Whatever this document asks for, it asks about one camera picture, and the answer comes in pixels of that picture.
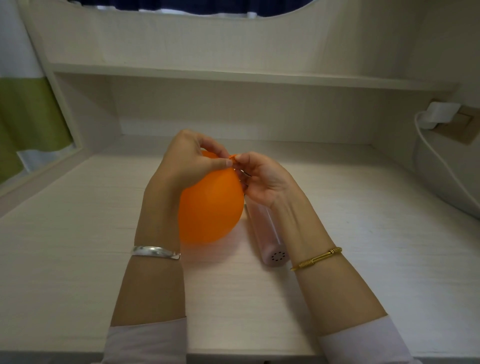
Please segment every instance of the dark blue curtain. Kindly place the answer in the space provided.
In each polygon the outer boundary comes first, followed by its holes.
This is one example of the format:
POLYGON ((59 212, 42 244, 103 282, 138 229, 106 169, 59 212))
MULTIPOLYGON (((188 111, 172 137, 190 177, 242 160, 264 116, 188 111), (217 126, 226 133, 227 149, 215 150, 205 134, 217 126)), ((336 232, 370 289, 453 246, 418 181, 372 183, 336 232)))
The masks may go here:
POLYGON ((114 6, 118 10, 172 9, 198 15, 219 12, 245 14, 255 12, 258 16, 275 16, 292 12, 312 0, 76 0, 82 5, 114 6))

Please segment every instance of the curtain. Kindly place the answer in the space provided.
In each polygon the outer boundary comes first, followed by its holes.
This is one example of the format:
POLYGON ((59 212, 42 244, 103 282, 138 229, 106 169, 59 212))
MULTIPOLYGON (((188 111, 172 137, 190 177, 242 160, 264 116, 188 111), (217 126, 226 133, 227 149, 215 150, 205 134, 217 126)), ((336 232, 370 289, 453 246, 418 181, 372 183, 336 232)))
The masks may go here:
POLYGON ((0 186, 73 148, 16 1, 0 0, 0 186))
POLYGON ((101 9, 155 11, 196 15, 243 15, 268 17, 305 6, 312 0, 69 0, 101 9))

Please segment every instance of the plug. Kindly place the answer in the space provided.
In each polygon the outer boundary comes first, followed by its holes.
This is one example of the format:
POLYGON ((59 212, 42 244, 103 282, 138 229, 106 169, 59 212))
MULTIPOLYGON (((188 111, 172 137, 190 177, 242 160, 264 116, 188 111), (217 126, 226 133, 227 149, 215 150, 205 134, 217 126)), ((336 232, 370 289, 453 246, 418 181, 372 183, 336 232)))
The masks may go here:
POLYGON ((437 124, 449 123, 460 106, 462 105, 456 102, 431 102, 427 110, 421 113, 418 126, 422 129, 433 129, 437 124))

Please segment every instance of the silver bangle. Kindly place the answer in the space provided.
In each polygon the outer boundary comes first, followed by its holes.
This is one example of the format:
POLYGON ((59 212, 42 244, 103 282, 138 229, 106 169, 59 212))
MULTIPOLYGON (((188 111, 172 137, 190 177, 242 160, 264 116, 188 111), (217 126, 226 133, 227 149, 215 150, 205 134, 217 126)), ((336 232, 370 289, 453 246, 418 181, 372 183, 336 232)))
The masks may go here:
POLYGON ((160 248, 159 246, 138 245, 132 249, 132 255, 156 256, 157 258, 180 259, 180 253, 160 248))

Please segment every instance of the forearm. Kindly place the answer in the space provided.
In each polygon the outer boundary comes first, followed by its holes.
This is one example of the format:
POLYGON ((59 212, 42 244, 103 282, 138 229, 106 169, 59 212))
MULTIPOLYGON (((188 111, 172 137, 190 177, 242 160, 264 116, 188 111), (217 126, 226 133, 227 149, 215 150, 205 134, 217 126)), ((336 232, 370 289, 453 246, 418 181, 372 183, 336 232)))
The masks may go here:
MULTIPOLYGON (((144 194, 134 244, 160 246, 179 252, 179 201, 179 193, 161 183, 151 183, 144 194)), ((185 317, 185 291, 180 262, 132 256, 123 277, 111 325, 140 325, 182 317, 185 317)))
MULTIPOLYGON (((293 265, 335 247, 305 194, 297 186, 273 206, 293 265)), ((343 255, 296 271, 320 336, 386 315, 373 292, 343 255)))

